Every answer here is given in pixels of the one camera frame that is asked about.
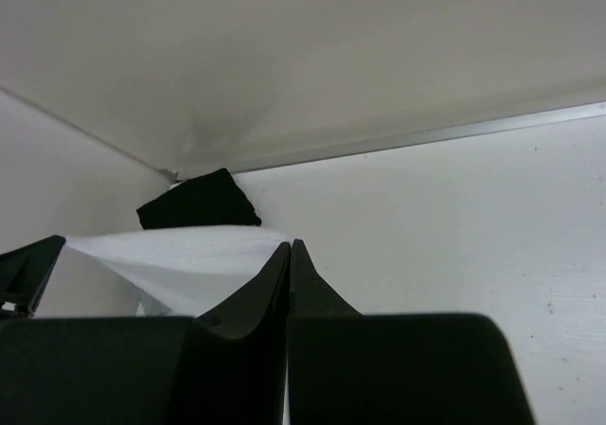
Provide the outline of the white tank top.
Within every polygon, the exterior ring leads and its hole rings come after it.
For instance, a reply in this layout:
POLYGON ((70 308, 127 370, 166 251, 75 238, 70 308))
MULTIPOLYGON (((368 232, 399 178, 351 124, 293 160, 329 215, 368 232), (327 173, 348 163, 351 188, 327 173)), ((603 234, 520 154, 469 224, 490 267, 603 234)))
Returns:
POLYGON ((253 278, 282 242, 291 238, 252 226, 69 237, 36 315, 198 316, 253 278))

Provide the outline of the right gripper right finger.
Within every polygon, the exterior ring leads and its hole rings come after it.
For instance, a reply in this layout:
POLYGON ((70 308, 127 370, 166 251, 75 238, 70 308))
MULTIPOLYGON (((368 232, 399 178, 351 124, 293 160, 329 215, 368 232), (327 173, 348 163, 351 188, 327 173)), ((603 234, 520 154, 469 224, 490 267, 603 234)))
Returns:
POLYGON ((508 341, 477 313, 364 315, 292 246, 293 424, 530 424, 508 341))

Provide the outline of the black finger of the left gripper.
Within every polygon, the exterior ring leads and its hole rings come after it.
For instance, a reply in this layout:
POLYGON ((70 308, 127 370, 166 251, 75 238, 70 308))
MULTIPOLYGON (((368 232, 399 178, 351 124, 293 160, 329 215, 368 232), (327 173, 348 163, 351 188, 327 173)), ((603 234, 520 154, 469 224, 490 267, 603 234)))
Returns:
POLYGON ((51 236, 1 255, 1 319, 34 315, 65 245, 51 236))

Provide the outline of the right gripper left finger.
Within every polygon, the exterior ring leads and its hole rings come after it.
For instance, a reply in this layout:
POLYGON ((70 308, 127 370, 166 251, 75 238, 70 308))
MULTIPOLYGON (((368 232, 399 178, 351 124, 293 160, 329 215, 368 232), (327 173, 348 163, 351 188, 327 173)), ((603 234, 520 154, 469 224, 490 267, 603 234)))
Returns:
POLYGON ((5 424, 277 424, 290 246, 200 317, 14 320, 5 424))

